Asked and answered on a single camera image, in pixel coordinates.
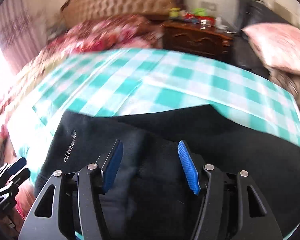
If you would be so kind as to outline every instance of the black armrest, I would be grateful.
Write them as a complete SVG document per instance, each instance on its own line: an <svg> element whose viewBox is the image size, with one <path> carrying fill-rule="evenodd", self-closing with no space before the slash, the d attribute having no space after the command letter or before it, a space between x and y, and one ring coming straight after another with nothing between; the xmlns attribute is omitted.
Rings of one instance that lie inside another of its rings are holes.
<svg viewBox="0 0 300 240"><path fill-rule="evenodd" d="M269 77L269 71L254 53L249 42L240 36L233 39L232 65L248 70L265 79Z"/></svg>

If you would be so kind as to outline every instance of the green toy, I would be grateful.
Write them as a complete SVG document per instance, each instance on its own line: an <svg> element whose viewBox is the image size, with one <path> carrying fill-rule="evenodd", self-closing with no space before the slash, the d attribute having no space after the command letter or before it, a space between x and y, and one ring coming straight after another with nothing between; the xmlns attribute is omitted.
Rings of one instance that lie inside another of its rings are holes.
<svg viewBox="0 0 300 240"><path fill-rule="evenodd" d="M207 16L205 8L196 8L192 13L196 16Z"/></svg>

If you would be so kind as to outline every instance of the dark cushion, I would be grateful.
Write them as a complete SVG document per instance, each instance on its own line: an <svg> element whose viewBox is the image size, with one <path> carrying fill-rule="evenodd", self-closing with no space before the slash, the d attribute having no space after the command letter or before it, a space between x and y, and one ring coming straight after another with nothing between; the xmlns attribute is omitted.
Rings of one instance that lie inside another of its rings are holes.
<svg viewBox="0 0 300 240"><path fill-rule="evenodd" d="M249 42L244 38L234 37L232 57L232 65L268 79L269 71L263 66Z"/></svg>
<svg viewBox="0 0 300 240"><path fill-rule="evenodd" d="M253 0L238 0L238 15L234 27L239 33L241 29L247 25L250 16L248 10L252 2Z"/></svg>
<svg viewBox="0 0 300 240"><path fill-rule="evenodd" d="M288 21L283 19L281 16L276 14L274 11L269 9L267 6L257 2L251 1L247 8L247 15L245 22L243 22L242 28L257 24L257 23L285 23L290 24ZM247 34L242 32L242 37L248 40Z"/></svg>

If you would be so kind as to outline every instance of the bed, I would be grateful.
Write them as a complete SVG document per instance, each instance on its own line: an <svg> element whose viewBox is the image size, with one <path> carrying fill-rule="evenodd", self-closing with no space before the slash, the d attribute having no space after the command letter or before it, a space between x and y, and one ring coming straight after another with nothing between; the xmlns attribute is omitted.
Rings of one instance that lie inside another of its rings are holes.
<svg viewBox="0 0 300 240"><path fill-rule="evenodd" d="M212 104L241 125L300 147L291 94L234 66L160 49L155 24L175 6L183 8L183 0L67 0L62 6L69 32L23 69L0 102L0 165L24 156L31 170L28 198L17 196L23 219L66 109L114 116Z"/></svg>

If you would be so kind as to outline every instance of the pink pillow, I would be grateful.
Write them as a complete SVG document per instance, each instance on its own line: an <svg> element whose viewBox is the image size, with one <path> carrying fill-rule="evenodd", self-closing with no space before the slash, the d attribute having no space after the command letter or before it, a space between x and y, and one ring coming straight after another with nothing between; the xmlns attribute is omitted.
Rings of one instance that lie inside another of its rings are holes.
<svg viewBox="0 0 300 240"><path fill-rule="evenodd" d="M269 67L300 75L300 30L288 24L259 23L243 31Z"/></svg>

